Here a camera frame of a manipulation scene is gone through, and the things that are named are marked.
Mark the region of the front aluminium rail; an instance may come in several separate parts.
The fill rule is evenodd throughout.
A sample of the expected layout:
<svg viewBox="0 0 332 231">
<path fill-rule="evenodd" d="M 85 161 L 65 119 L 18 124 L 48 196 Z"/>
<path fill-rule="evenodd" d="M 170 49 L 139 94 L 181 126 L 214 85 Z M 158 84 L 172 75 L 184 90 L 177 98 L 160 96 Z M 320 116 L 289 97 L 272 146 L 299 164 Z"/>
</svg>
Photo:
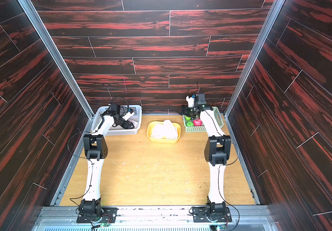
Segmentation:
<svg viewBox="0 0 332 231">
<path fill-rule="evenodd" d="M 44 207 L 33 226 L 34 231 L 277 231 L 279 226 L 267 206 L 229 207 L 232 221 L 197 222 L 195 206 L 118 206 L 112 223 L 76 222 L 75 207 Z"/>
</svg>

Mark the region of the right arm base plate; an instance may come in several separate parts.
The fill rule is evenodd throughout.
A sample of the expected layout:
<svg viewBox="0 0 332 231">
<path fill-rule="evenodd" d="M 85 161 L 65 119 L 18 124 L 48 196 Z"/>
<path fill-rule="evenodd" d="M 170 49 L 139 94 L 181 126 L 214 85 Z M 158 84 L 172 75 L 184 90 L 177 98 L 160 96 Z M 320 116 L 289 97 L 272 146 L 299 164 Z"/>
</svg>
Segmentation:
<svg viewBox="0 0 332 231">
<path fill-rule="evenodd" d="M 194 222 L 232 222 L 231 213 L 228 207 L 212 205 L 210 207 L 191 207 L 189 213 Z"/>
</svg>

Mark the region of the red apple netted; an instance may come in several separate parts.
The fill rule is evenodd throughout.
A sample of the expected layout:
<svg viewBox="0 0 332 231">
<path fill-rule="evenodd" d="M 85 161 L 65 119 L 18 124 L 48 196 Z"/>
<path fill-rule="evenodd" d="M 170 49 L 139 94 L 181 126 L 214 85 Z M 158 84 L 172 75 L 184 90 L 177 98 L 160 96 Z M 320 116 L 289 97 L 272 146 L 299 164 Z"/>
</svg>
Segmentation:
<svg viewBox="0 0 332 231">
<path fill-rule="evenodd" d="M 202 126 L 203 125 L 202 121 L 199 118 L 194 119 L 192 122 L 193 122 L 194 126 Z"/>
</svg>

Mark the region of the yellow plastic tub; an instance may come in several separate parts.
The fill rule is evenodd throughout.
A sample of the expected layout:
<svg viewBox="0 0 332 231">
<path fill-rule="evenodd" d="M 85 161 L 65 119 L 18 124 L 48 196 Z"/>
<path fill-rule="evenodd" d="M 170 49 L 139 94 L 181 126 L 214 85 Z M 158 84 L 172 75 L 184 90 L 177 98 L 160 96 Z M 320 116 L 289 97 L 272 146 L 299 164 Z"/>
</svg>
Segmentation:
<svg viewBox="0 0 332 231">
<path fill-rule="evenodd" d="M 161 142 L 161 143 L 177 143 L 178 140 L 180 139 L 180 134 L 181 134 L 181 127 L 179 124 L 177 123 L 173 123 L 173 125 L 177 128 L 177 131 L 178 131 L 178 138 L 176 140 L 167 140 L 167 139 L 155 139 L 155 138 L 152 138 L 150 136 L 150 133 L 151 133 L 151 129 L 153 128 L 153 123 L 155 121 L 151 122 L 149 125 L 148 125 L 148 129 L 147 129 L 147 137 L 149 138 L 149 140 L 153 141 L 153 142 Z"/>
</svg>

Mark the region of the white plastic mesh basket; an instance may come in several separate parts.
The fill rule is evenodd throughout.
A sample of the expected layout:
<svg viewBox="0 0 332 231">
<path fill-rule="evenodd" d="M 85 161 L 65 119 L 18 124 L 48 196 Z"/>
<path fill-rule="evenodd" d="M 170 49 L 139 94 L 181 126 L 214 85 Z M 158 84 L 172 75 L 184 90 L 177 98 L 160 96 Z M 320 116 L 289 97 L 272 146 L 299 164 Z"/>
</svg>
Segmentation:
<svg viewBox="0 0 332 231">
<path fill-rule="evenodd" d="M 138 130 L 141 126 L 141 117 L 142 117 L 142 108 L 140 105 L 130 105 L 130 108 L 134 111 L 134 114 L 129 118 L 131 122 L 134 124 L 135 128 L 134 129 L 123 129 L 121 126 L 117 127 L 111 127 L 109 131 L 107 132 L 107 136 L 119 136 L 119 135 L 135 135 L 138 133 Z M 102 106 L 98 108 L 93 122 L 92 122 L 92 127 L 91 130 L 95 131 L 96 127 L 101 123 L 101 118 L 100 114 L 105 112 L 108 109 L 108 106 Z"/>
</svg>

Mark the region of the left aluminium frame post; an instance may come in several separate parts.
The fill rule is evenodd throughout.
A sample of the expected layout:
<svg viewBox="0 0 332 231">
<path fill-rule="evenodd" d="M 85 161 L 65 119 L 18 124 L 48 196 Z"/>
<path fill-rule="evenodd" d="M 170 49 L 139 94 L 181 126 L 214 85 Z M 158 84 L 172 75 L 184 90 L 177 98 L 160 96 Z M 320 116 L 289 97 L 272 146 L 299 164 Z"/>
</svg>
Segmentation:
<svg viewBox="0 0 332 231">
<path fill-rule="evenodd" d="M 87 117 L 89 119 L 91 119 L 94 115 L 94 112 L 91 109 L 89 103 L 87 102 L 80 87 L 78 86 L 71 71 L 69 70 L 67 64 L 65 63 L 64 58 L 62 57 L 61 53 L 59 52 L 56 44 L 54 43 L 52 37 L 50 36 L 47 28 L 45 27 L 42 19 L 40 18 L 38 12 L 36 11 L 33 3 L 30 0 L 18 0 L 18 3 L 20 4 L 21 8 L 27 15 L 28 19 L 32 23 L 35 30 L 37 31 L 40 39 L 42 40 L 43 44 L 49 51 L 54 62 L 56 63 L 59 70 L 61 71 L 62 75 L 66 79 L 69 87 L 71 88 L 74 95 L 78 99 L 78 101 L 79 101 L 80 105 L 82 106 L 83 110 L 85 111 Z"/>
</svg>

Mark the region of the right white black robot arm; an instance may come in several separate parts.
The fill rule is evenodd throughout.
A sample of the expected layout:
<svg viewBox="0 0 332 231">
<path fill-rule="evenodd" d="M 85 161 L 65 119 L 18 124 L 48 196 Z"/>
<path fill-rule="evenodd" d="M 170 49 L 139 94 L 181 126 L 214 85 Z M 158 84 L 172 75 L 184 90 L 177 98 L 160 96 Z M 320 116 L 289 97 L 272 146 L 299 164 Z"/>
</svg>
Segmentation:
<svg viewBox="0 0 332 231">
<path fill-rule="evenodd" d="M 187 105 L 180 108 L 180 115 L 198 118 L 208 134 L 204 157 L 210 169 L 210 189 L 205 205 L 206 216 L 214 221 L 229 216 L 224 197 L 224 171 L 230 156 L 231 137 L 226 135 L 215 118 L 213 108 L 207 104 L 203 93 L 187 96 Z"/>
</svg>

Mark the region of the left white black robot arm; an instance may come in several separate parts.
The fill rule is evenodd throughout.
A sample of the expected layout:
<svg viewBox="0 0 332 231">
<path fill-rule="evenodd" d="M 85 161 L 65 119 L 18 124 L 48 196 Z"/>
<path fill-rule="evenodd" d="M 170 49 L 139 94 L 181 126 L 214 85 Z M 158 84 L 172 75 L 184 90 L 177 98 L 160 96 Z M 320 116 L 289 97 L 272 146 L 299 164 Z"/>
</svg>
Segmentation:
<svg viewBox="0 0 332 231">
<path fill-rule="evenodd" d="M 103 218 L 100 205 L 100 178 L 104 159 L 108 155 L 108 146 L 104 137 L 113 125 L 119 125 L 124 129 L 133 129 L 134 124 L 128 120 L 133 114 L 131 109 L 128 109 L 124 116 L 115 111 L 103 113 L 100 115 L 101 122 L 94 129 L 94 132 L 84 136 L 88 176 L 86 192 L 78 206 L 78 223 L 97 223 Z"/>
</svg>

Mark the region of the green plastic mesh basket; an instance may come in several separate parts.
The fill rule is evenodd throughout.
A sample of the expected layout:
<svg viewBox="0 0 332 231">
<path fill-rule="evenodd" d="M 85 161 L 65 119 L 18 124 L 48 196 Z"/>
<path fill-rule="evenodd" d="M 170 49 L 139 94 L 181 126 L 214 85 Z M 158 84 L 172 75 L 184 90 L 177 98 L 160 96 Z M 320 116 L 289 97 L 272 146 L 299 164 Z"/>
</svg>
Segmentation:
<svg viewBox="0 0 332 231">
<path fill-rule="evenodd" d="M 212 110 L 203 111 L 201 113 L 202 125 L 200 126 L 188 126 L 188 122 L 192 122 L 192 119 L 187 120 L 187 116 L 183 116 L 183 124 L 185 127 L 185 132 L 222 132 L 222 127 L 224 125 L 222 115 L 219 109 L 215 106 L 212 107 Z"/>
</svg>

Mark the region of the right aluminium frame post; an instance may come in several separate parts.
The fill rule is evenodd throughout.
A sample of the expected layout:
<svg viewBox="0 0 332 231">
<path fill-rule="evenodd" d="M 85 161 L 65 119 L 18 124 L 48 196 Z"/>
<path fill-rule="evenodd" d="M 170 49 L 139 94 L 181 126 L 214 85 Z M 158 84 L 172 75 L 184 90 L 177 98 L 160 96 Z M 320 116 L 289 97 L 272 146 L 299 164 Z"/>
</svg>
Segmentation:
<svg viewBox="0 0 332 231">
<path fill-rule="evenodd" d="M 274 1 L 272 7 L 269 10 L 267 18 L 257 37 L 257 40 L 253 46 L 253 49 L 248 57 L 247 63 L 241 73 L 237 86 L 232 94 L 228 107 L 227 107 L 226 111 L 224 112 L 224 117 L 225 117 L 226 121 L 228 120 L 228 116 L 231 113 L 232 108 L 233 108 L 236 100 L 238 99 L 238 96 L 239 96 L 240 92 L 242 91 L 245 82 L 247 81 L 249 73 L 250 73 L 251 69 L 253 68 L 253 65 L 275 23 L 275 20 L 277 19 L 278 15 L 280 13 L 280 10 L 281 10 L 284 2 L 285 2 L 285 0 Z"/>
</svg>

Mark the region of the aluminium frame post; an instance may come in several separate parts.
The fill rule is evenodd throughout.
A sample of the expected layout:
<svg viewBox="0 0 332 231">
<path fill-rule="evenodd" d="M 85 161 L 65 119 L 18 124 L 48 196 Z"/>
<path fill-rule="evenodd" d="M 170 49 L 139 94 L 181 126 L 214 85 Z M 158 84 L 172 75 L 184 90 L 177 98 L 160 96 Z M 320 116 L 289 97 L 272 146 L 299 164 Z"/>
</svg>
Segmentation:
<svg viewBox="0 0 332 231">
<path fill-rule="evenodd" d="M 281 10 L 284 2 L 285 2 L 285 0 L 274 1 L 272 7 L 269 10 L 267 18 L 257 37 L 257 40 L 253 46 L 253 49 L 248 57 L 247 63 L 241 73 L 237 86 L 232 94 L 228 107 L 227 107 L 226 111 L 224 112 L 224 117 L 225 117 L 226 121 L 228 120 L 228 116 L 231 113 L 232 108 L 233 108 L 236 100 L 238 99 L 238 96 L 239 96 L 240 92 L 242 91 L 245 82 L 247 81 L 249 73 L 250 73 L 251 69 L 253 68 L 253 65 L 275 23 L 275 20 L 277 19 L 278 15 L 280 13 L 280 10 Z"/>
<path fill-rule="evenodd" d="M 18 3 L 20 4 L 21 8 L 27 15 L 28 19 L 32 23 L 35 30 L 37 31 L 40 39 L 42 40 L 43 44 L 49 51 L 54 62 L 56 63 L 59 70 L 61 71 L 62 75 L 66 79 L 69 87 L 71 88 L 74 95 L 78 99 L 78 101 L 79 101 L 80 105 L 82 106 L 83 110 L 85 111 L 87 117 L 89 119 L 91 119 L 94 115 L 94 112 L 91 109 L 89 103 L 87 102 L 80 87 L 78 86 L 71 71 L 69 70 L 67 64 L 65 63 L 64 58 L 62 57 L 61 53 L 59 52 L 56 44 L 54 43 L 52 37 L 50 36 L 47 28 L 45 27 L 42 19 L 40 18 L 38 12 L 36 11 L 33 3 L 30 0 L 18 0 Z"/>
</svg>

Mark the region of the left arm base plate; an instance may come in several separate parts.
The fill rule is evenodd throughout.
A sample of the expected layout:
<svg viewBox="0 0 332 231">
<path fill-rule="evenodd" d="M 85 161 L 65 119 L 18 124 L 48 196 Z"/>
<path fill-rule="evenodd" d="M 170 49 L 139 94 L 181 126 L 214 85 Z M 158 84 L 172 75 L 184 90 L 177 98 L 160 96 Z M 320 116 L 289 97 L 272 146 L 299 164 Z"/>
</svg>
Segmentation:
<svg viewBox="0 0 332 231">
<path fill-rule="evenodd" d="M 79 215 L 77 217 L 77 223 L 87 223 L 87 224 L 99 224 L 99 223 L 115 223 L 118 208 L 114 207 L 101 207 L 99 208 L 89 208 L 89 209 L 79 209 Z"/>
</svg>

